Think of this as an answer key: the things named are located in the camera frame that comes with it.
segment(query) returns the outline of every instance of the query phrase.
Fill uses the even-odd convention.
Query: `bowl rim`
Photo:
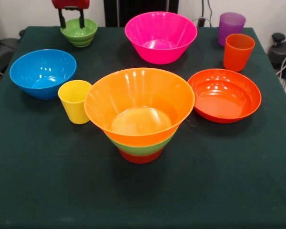
[[[241,74],[241,73],[238,73],[238,72],[234,72],[234,71],[231,71],[231,70],[228,70],[228,69],[222,69],[222,68],[210,68],[210,69],[205,69],[205,70],[202,70],[202,71],[199,71],[199,72],[196,72],[194,75],[192,75],[189,79],[188,79],[188,84],[191,86],[193,92],[194,92],[194,88],[193,88],[193,81],[195,79],[195,77],[197,77],[197,75],[199,73],[202,73],[202,72],[208,72],[208,71],[214,71],[214,70],[217,70],[217,71],[221,71],[221,72],[229,72],[229,73],[233,73],[233,74],[236,74],[236,75],[239,75],[240,77],[242,78],[246,78],[250,83],[251,85],[258,91],[258,105],[249,113],[245,114],[245,115],[242,115],[242,116],[238,116],[238,117],[232,117],[232,118],[224,118],[224,117],[217,117],[217,116],[214,116],[214,115],[211,115],[207,112],[205,112],[204,110],[201,110],[199,109],[196,104],[194,105],[194,108],[203,112],[204,114],[207,114],[211,117],[214,117],[214,118],[218,118],[218,119],[221,119],[221,120],[233,120],[233,119],[243,119],[243,118],[246,118],[250,115],[252,115],[255,111],[258,110],[258,108],[260,107],[261,103],[262,103],[262,94],[261,94],[261,91],[259,90],[258,86],[251,80],[249,79],[248,77],[246,77],[245,75]]]
[[[87,109],[86,109],[86,104],[87,104],[87,98],[88,98],[88,96],[89,96],[89,94],[90,94],[90,91],[93,90],[95,84],[97,84],[97,83],[100,82],[100,81],[103,81],[105,78],[110,77],[111,75],[117,74],[118,72],[131,71],[131,70],[140,71],[140,70],[146,70],[146,69],[148,69],[148,70],[156,70],[156,71],[158,71],[158,72],[168,72],[168,73],[170,73],[171,75],[173,75],[175,78],[178,78],[178,79],[180,78],[181,81],[184,81],[184,83],[186,83],[186,84],[185,84],[185,85],[187,85],[186,87],[189,87],[190,92],[191,92],[191,94],[192,94],[193,102],[192,102],[192,104],[191,104],[191,109],[188,111],[188,113],[187,113],[183,118],[181,118],[181,119],[180,119],[178,122],[176,122],[174,125],[171,125],[170,127],[166,128],[166,129],[164,129],[164,130],[157,131],[157,132],[150,133],[150,134],[144,134],[144,135],[122,135],[122,134],[116,133],[116,132],[114,132],[114,131],[112,131],[112,130],[110,130],[110,129],[108,129],[108,128],[100,127],[98,124],[96,124],[95,122],[93,122],[93,121],[91,120],[90,115],[88,114]],[[110,133],[110,134],[114,134],[114,135],[120,135],[120,136],[137,136],[137,137],[139,137],[139,136],[152,136],[152,135],[155,135],[155,134],[158,134],[158,133],[162,133],[162,132],[171,130],[171,129],[175,128],[175,127],[178,127],[178,126],[190,115],[190,113],[192,112],[192,110],[193,110],[193,108],[194,108],[194,104],[195,104],[195,94],[194,94],[194,91],[192,90],[192,87],[190,86],[190,84],[189,84],[184,78],[182,78],[181,76],[179,76],[179,75],[177,75],[177,74],[175,74],[175,73],[173,73],[173,72],[170,72],[170,71],[167,71],[167,70],[163,70],[163,69],[139,67],[139,68],[127,68],[127,69],[121,69],[121,70],[115,71],[115,72],[113,72],[113,73],[110,73],[110,74],[108,74],[108,75],[102,77],[102,78],[99,79],[97,82],[95,82],[95,83],[92,85],[92,87],[90,88],[89,92],[86,94],[86,97],[85,97],[85,100],[84,100],[84,110],[85,110],[85,113],[86,113],[87,117],[89,118],[89,120],[90,120],[92,123],[94,123],[98,128],[100,128],[101,130],[103,130],[103,131],[106,131],[106,132],[108,132],[108,133]]]
[[[175,130],[168,138],[166,138],[165,140],[162,140],[161,142],[157,143],[157,144],[153,144],[153,145],[148,145],[148,146],[130,146],[130,145],[125,145],[123,143],[120,143],[116,140],[113,140],[110,136],[108,136],[106,133],[105,135],[109,138],[110,141],[113,141],[119,145],[125,146],[125,147],[129,147],[129,148],[149,148],[149,147],[155,147],[158,146],[160,144],[163,144],[164,142],[166,142],[168,140],[168,142],[173,138],[173,136],[176,134],[177,130]]]
[[[134,20],[135,18],[137,18],[137,17],[140,17],[140,16],[145,15],[145,14],[152,14],[152,13],[167,13],[167,14],[178,15],[179,17],[182,17],[182,18],[186,19],[187,21],[189,21],[190,23],[193,24],[194,29],[195,29],[195,31],[196,31],[196,35],[193,37],[193,39],[191,39],[190,42],[188,42],[188,43],[186,43],[186,44],[184,44],[184,45],[182,45],[182,46],[178,46],[178,47],[176,47],[176,48],[170,48],[170,49],[150,49],[150,48],[143,47],[142,45],[140,45],[140,44],[138,44],[138,43],[136,43],[136,42],[133,42],[132,39],[130,39],[129,35],[128,35],[127,32],[126,32],[127,27],[130,25],[130,22],[133,21],[133,20]],[[185,16],[183,16],[183,15],[180,15],[180,14],[178,14],[178,13],[172,13],[172,12],[166,12],[166,11],[152,11],[152,12],[147,12],[147,13],[141,13],[141,14],[139,14],[139,15],[137,15],[137,16],[131,18],[131,19],[126,23],[124,32],[125,32],[126,37],[128,38],[128,40],[129,40],[131,43],[134,43],[134,44],[136,44],[136,45],[138,45],[138,46],[140,46],[140,47],[142,47],[142,48],[146,48],[146,49],[148,49],[148,50],[159,50],[159,51],[160,51],[160,50],[163,50],[163,51],[164,51],[164,50],[176,50],[176,49],[180,49],[180,48],[186,47],[186,46],[190,45],[190,44],[197,38],[197,35],[198,35],[198,29],[197,29],[197,26],[194,24],[194,22],[192,22],[192,21],[191,21],[190,19],[188,19],[187,17],[185,17]]]
[[[73,37],[73,36],[68,35],[68,34],[65,32],[65,29],[66,29],[66,28],[60,27],[59,29],[60,29],[61,33],[62,33],[64,36],[70,37],[70,38],[83,38],[83,37],[86,37],[86,36],[91,36],[93,33],[95,33],[95,32],[97,31],[97,29],[99,28],[99,25],[96,23],[96,21],[91,20],[91,19],[89,19],[89,18],[85,18],[84,20],[85,20],[85,21],[91,21],[91,22],[93,22],[93,23],[96,25],[95,30],[93,30],[91,33],[86,34],[86,35],[84,35],[84,36]],[[78,19],[78,18],[70,19],[70,20],[66,21],[66,25],[67,25],[67,23],[70,22],[70,21],[79,21],[79,19]]]
[[[15,82],[14,79],[13,79],[13,77],[12,77],[12,75],[11,75],[11,71],[12,71],[12,69],[14,68],[14,65],[15,65],[18,61],[20,61],[20,59],[24,58],[25,56],[28,56],[28,55],[30,55],[30,54],[32,54],[32,53],[35,53],[35,52],[44,52],[44,51],[46,51],[46,52],[47,52],[47,51],[62,52],[62,53],[64,53],[64,54],[67,54],[68,56],[70,56],[71,59],[72,59],[72,60],[74,61],[74,63],[75,63],[75,67],[74,67],[73,72],[72,72],[63,82],[55,83],[54,85],[49,86],[49,87],[41,87],[41,88],[25,87],[25,86],[22,86],[21,84]],[[16,84],[16,85],[18,85],[18,86],[20,86],[20,87],[22,87],[22,88],[31,89],[31,90],[43,90],[43,89],[47,89],[47,88],[53,88],[53,87],[56,87],[57,85],[60,85],[60,84],[62,84],[62,83],[65,83],[66,81],[68,81],[68,80],[75,74],[76,69],[77,69],[76,59],[75,59],[70,53],[65,52],[65,51],[63,51],[63,50],[59,50],[59,49],[40,49],[40,50],[35,50],[35,51],[32,51],[32,52],[28,52],[27,54],[24,54],[24,55],[22,55],[21,57],[19,57],[17,60],[15,60],[15,62],[14,62],[14,63],[11,65],[11,67],[10,67],[9,74],[10,74],[10,79],[13,81],[13,83]]]

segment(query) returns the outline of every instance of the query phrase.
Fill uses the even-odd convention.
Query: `plastic bowl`
[[[128,153],[128,154],[131,154],[131,155],[136,155],[136,156],[146,156],[146,155],[150,155],[150,154],[153,154],[157,151],[159,151],[160,149],[163,149],[166,144],[172,139],[174,134],[172,134],[168,139],[158,143],[158,144],[155,144],[155,145],[152,145],[152,146],[144,146],[144,147],[135,147],[135,146],[126,146],[126,145],[123,145],[121,143],[118,143],[112,139],[111,142],[116,146],[118,147],[118,149]]]
[[[137,155],[128,154],[128,153],[120,150],[119,148],[118,148],[118,150],[124,159],[126,159],[129,162],[135,163],[135,164],[150,163],[150,162],[154,161],[155,159],[157,159],[163,151],[163,149],[160,149],[159,151],[157,151],[153,154],[149,154],[149,155],[145,155],[145,156],[137,156]]]
[[[195,40],[197,28],[191,20],[170,12],[149,12],[132,18],[125,34],[139,55],[150,63],[176,61]]]
[[[168,139],[194,106],[194,93],[180,76],[154,68],[109,74],[88,92],[89,119],[115,142],[152,146]]]
[[[110,138],[109,139],[118,148],[120,154],[126,160],[135,164],[146,164],[158,158],[158,156],[162,153],[163,148],[172,139],[173,135],[171,135],[168,139],[166,139],[163,142],[160,142],[153,146],[145,146],[145,147],[126,146],[118,142],[115,142]]]
[[[253,114],[262,102],[254,82],[230,70],[204,70],[194,74],[188,83],[195,93],[195,110],[213,122],[237,122]]]
[[[10,68],[10,78],[27,94],[50,100],[57,98],[59,87],[73,78],[76,67],[76,60],[67,52],[38,50],[17,59]]]
[[[97,31],[97,23],[90,19],[84,19],[85,27],[80,28],[79,19],[72,19],[66,22],[66,28],[60,27],[61,33],[74,46],[82,48],[88,46]]]

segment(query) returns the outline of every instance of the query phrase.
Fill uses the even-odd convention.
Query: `orange bowl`
[[[106,135],[127,146],[152,146],[168,139],[194,106],[191,86],[154,68],[109,74],[88,92],[84,109]]]
[[[262,96],[249,78],[226,69],[208,69],[194,74],[188,83],[195,93],[195,110],[217,123],[233,123],[253,114]]]

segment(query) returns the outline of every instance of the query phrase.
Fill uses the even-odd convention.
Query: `red-orange bowl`
[[[253,114],[262,102],[257,85],[246,76],[226,69],[207,69],[188,83],[195,93],[194,109],[216,123],[233,123]]]
[[[134,163],[134,164],[150,163],[150,162],[154,161],[155,159],[157,159],[163,151],[163,149],[160,149],[157,152],[149,154],[149,155],[138,156],[138,155],[128,154],[119,148],[118,148],[118,150],[124,159],[126,159],[127,161]]]

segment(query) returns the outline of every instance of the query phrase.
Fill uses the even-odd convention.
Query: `black knob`
[[[286,38],[285,35],[279,32],[272,34],[272,39],[275,43],[280,43],[283,40],[285,40],[285,38]]]

